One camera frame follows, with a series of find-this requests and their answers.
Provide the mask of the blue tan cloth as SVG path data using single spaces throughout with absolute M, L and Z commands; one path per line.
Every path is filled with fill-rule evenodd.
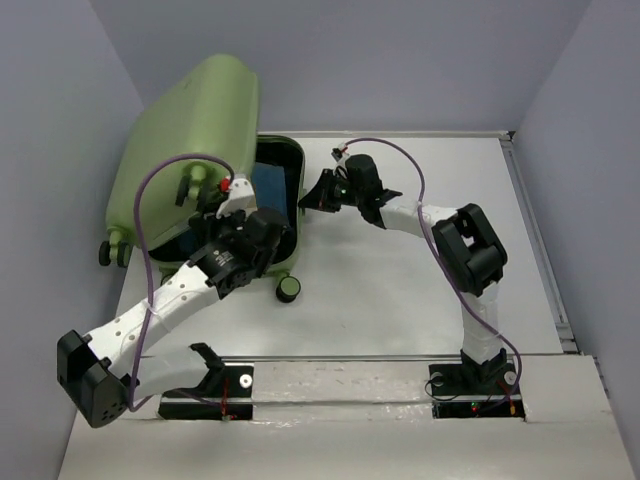
M 285 170 L 282 166 L 256 163 L 252 172 L 252 183 L 258 207 L 269 207 L 288 217 Z M 178 252 L 184 255 L 196 251 L 196 236 L 188 231 L 177 239 Z

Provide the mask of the green hard-shell suitcase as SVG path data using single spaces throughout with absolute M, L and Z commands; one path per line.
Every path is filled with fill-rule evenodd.
M 285 136 L 258 138 L 259 79 L 238 58 L 212 55 L 164 93 L 136 119 L 117 169 L 105 213 L 102 266 L 125 268 L 133 248 L 147 247 L 151 260 L 171 274 L 192 254 L 178 252 L 178 237 L 198 219 L 214 215 L 225 199 L 220 181 L 236 173 L 252 183 L 256 163 L 285 170 L 287 220 L 293 245 L 279 251 L 267 273 L 283 303 L 297 299 L 292 274 L 301 237 L 305 154 Z

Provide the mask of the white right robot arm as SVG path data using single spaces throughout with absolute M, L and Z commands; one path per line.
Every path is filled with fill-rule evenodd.
M 497 313 L 507 254 L 478 205 L 455 209 L 412 200 L 384 187 L 374 160 L 364 154 L 323 170 L 298 205 L 330 213 L 353 206 L 371 225 L 424 238 L 458 296 L 463 324 L 461 359 L 432 368 L 431 394 L 451 401 L 495 388 L 507 369 Z

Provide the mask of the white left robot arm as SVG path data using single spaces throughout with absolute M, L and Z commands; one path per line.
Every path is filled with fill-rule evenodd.
M 205 343 L 169 354 L 146 350 L 199 311 L 262 277 L 291 228 L 262 207 L 223 219 L 214 238 L 166 283 L 125 313 L 86 334 L 70 330 L 56 345 L 57 380 L 92 428 L 120 417 L 136 401 L 179 391 L 215 392 L 225 364 Z

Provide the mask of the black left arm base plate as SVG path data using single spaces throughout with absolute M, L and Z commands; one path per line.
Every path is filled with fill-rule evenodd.
M 227 363 L 197 387 L 165 392 L 157 413 L 164 420 L 249 421 L 254 410 L 253 384 L 253 363 Z

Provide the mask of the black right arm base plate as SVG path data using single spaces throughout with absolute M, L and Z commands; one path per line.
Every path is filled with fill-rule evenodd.
M 512 363 L 480 385 L 470 385 L 462 379 L 461 373 L 462 365 L 457 363 L 429 366 L 424 389 L 432 400 L 435 419 L 525 419 L 520 388 L 512 391 L 516 380 L 516 368 Z

